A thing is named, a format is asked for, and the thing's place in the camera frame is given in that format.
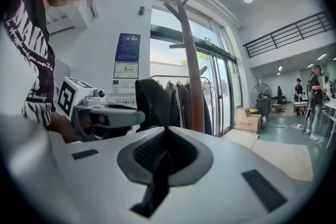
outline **black and white graphic t-shirt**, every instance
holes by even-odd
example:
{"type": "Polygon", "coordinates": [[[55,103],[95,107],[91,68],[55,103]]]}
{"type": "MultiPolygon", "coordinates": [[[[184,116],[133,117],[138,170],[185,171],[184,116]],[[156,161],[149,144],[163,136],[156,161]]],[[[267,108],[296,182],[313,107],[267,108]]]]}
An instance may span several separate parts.
{"type": "MultiPolygon", "coordinates": [[[[36,74],[36,80],[22,104],[22,114],[48,129],[54,98],[55,55],[49,46],[43,0],[12,0],[2,18],[2,26],[20,52],[17,55],[24,57],[28,68],[36,74]]],[[[20,72],[24,76],[27,70],[20,72]]]]}

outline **standing fan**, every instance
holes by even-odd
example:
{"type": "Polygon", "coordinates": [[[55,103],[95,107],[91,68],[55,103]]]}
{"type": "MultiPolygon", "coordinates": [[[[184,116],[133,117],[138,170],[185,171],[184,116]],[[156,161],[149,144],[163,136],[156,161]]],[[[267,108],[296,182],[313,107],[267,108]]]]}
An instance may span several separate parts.
{"type": "Polygon", "coordinates": [[[271,88],[264,83],[257,84],[251,91],[251,101],[261,115],[268,115],[273,98],[271,88]]]}

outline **person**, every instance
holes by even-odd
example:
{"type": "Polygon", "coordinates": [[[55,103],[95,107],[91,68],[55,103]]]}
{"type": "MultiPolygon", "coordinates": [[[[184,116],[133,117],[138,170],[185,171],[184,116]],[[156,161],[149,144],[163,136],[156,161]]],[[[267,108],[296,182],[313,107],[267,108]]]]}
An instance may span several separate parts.
{"type": "Polygon", "coordinates": [[[32,87],[29,84],[31,89],[22,107],[23,116],[60,133],[66,143],[79,140],[79,136],[75,135],[70,122],[55,112],[55,55],[49,45],[45,12],[50,7],[80,1],[85,0],[12,0],[6,7],[0,29],[7,33],[1,36],[0,42],[2,51],[10,58],[8,62],[21,67],[22,80],[26,82],[32,74],[35,80],[32,87]]]}
{"type": "Polygon", "coordinates": [[[282,104],[282,90],[280,86],[278,86],[278,104],[282,104]]]}
{"type": "Polygon", "coordinates": [[[319,125],[321,118],[323,86],[320,85],[318,76],[320,76],[321,73],[321,67],[316,65],[314,66],[313,72],[310,75],[309,99],[311,114],[308,119],[306,133],[310,134],[309,138],[312,140],[319,139],[317,134],[317,126],[319,125]]]}
{"type": "Polygon", "coordinates": [[[329,80],[328,76],[324,78],[324,92],[327,94],[329,99],[335,98],[334,91],[332,88],[331,81],[329,80]]]}
{"type": "Polygon", "coordinates": [[[303,89],[301,86],[301,80],[300,78],[296,79],[296,86],[295,86],[295,94],[294,94],[294,101],[299,102],[299,100],[302,100],[302,93],[303,89]]]}

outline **hand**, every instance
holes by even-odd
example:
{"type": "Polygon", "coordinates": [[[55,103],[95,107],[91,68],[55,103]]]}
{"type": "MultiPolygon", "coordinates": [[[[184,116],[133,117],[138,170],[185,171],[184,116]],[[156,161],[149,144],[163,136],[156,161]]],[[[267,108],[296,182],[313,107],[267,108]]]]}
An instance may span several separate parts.
{"type": "Polygon", "coordinates": [[[65,143],[81,141],[81,137],[75,134],[74,128],[65,116],[56,112],[51,113],[50,130],[59,133],[65,143]]]}

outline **gray pants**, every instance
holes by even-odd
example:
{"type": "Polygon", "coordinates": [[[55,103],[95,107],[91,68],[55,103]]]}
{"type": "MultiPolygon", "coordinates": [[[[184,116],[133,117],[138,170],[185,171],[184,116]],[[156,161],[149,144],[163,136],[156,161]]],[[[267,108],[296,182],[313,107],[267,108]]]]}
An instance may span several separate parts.
{"type": "Polygon", "coordinates": [[[312,106],[310,109],[311,109],[311,114],[308,119],[307,128],[311,130],[312,134],[316,134],[317,126],[319,125],[320,119],[321,119],[322,105],[316,104],[312,106]]]}

